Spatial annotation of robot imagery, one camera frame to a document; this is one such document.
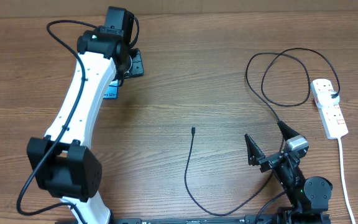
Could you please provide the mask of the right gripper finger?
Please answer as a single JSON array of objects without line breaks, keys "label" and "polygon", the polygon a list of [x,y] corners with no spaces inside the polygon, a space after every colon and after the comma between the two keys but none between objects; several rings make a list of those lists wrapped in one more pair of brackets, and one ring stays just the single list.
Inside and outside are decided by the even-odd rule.
[{"label": "right gripper finger", "polygon": [[247,157],[248,164],[250,166],[259,165],[259,161],[265,158],[265,154],[259,148],[259,146],[255,143],[255,141],[251,138],[249,134],[245,134],[246,146],[247,146]]},{"label": "right gripper finger", "polygon": [[287,141],[291,138],[294,138],[296,136],[299,136],[300,134],[298,132],[296,132],[294,129],[292,129],[291,127],[289,127],[287,124],[285,124],[283,121],[279,121],[277,123],[281,134],[283,136],[284,141]]}]

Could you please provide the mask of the blue Samsung Galaxy smartphone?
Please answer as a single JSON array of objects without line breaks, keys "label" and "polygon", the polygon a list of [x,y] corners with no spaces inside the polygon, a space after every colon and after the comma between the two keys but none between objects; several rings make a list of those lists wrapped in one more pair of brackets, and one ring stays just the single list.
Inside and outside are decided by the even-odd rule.
[{"label": "blue Samsung Galaxy smartphone", "polygon": [[107,100],[115,100],[118,97],[118,91],[119,91],[119,80],[114,80],[108,85],[103,98]]}]

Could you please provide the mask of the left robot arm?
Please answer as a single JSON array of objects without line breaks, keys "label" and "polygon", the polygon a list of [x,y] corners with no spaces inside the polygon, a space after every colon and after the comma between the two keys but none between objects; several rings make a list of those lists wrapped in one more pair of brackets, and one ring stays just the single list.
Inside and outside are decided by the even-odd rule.
[{"label": "left robot arm", "polygon": [[57,117],[44,137],[27,144],[29,180],[68,207],[75,223],[114,222],[99,193],[102,165],[91,140],[102,101],[144,74],[138,36],[138,18],[121,7],[109,7],[103,25],[88,24],[72,51],[75,72]]}]

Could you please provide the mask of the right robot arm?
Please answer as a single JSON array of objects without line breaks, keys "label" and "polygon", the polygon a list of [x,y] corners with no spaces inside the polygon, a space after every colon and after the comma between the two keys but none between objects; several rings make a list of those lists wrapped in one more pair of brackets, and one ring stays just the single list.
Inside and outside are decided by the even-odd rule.
[{"label": "right robot arm", "polygon": [[[299,168],[300,159],[305,157],[309,143],[307,139],[290,128],[283,121],[278,127],[283,136],[284,147],[281,151],[266,156],[249,134],[245,135],[248,163],[259,166],[261,172],[272,171],[280,182],[283,192],[267,202],[256,215],[244,217],[250,223],[330,223],[328,215],[329,199],[333,185],[324,177],[305,178]],[[286,195],[291,203],[289,207],[280,207],[272,215],[263,215],[264,210],[281,196]]]}]

